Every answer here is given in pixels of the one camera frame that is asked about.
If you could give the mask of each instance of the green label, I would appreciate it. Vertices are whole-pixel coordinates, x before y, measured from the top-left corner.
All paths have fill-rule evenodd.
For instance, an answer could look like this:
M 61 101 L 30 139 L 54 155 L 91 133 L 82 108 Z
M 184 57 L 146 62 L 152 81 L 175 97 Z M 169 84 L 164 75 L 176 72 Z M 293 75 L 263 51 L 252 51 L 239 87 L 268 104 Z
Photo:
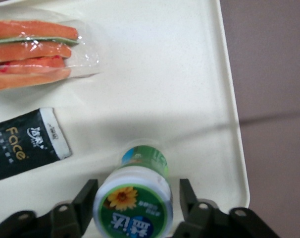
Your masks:
M 164 155 L 150 146 L 141 145 L 130 149 L 123 156 L 121 163 L 121 168 L 142 166 L 156 171 L 165 178 L 168 176 L 168 166 Z
M 166 226 L 167 213 L 151 189 L 126 184 L 106 194 L 99 207 L 99 220 L 110 237 L 156 238 Z

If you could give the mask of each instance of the plastic package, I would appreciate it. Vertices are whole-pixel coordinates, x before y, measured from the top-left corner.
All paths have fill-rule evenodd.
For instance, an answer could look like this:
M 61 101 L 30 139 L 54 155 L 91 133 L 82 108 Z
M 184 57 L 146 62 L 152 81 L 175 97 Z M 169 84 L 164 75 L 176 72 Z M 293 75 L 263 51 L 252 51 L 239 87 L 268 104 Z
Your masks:
M 0 6 L 0 90 L 99 72 L 88 24 L 56 12 Z
M 97 191 L 93 217 L 103 237 L 166 237 L 172 226 L 172 194 L 165 157 L 136 146 Z
M 53 108 L 0 122 L 0 180 L 71 154 Z

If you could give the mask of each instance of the gray floor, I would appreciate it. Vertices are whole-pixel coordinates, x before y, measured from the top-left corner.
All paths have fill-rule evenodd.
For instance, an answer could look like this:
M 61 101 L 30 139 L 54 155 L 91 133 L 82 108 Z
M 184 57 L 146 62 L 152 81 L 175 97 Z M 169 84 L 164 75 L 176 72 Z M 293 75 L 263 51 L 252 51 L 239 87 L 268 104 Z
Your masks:
M 250 208 L 300 238 L 300 0 L 221 0 Z

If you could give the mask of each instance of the white tray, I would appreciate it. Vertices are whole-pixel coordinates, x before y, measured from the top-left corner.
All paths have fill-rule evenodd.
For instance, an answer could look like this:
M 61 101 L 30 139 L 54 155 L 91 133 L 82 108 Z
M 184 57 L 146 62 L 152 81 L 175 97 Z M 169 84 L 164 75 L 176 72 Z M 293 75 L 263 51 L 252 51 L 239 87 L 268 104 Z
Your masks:
M 61 162 L 0 181 L 0 222 L 19 210 L 38 216 L 102 182 L 127 144 L 164 149 L 183 220 L 179 179 L 221 210 L 249 205 L 249 188 L 220 4 L 215 0 L 26 0 L 90 23 L 102 73 L 0 92 L 0 121 L 54 107 L 73 151 Z M 91 222 L 84 237 L 98 234 Z

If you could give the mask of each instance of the sunflower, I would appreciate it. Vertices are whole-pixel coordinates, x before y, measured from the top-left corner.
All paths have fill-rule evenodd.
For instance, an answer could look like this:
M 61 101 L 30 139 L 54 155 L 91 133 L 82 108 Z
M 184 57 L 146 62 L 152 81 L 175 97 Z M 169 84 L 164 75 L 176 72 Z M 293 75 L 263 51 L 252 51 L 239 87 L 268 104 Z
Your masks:
M 136 207 L 137 190 L 133 187 L 123 187 L 111 193 L 107 199 L 110 202 L 110 207 L 115 207 L 116 210 L 126 211 L 127 207 L 133 209 Z

